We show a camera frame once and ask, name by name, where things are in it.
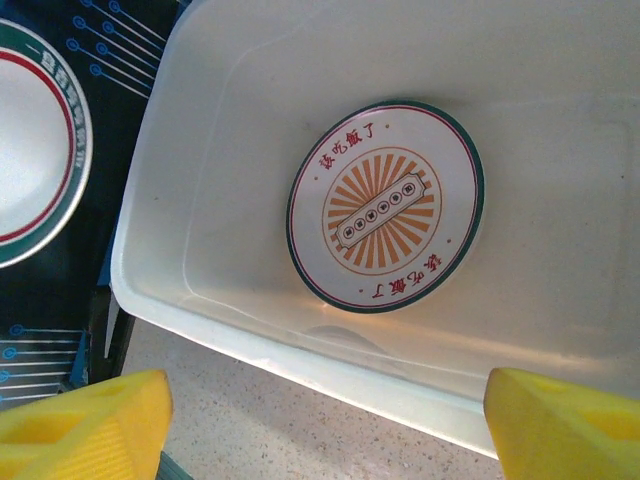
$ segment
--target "plastic container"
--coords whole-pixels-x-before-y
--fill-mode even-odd
[[[493,367],[640,397],[638,24],[635,0],[196,2],[138,139],[118,301],[490,455]],[[473,138],[483,230],[438,292],[349,313],[296,274],[287,197],[336,121],[398,98],[443,109]]]

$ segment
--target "countertop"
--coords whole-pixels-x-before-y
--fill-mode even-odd
[[[165,451],[205,479],[502,479],[500,464],[137,320],[125,372],[167,371]]]

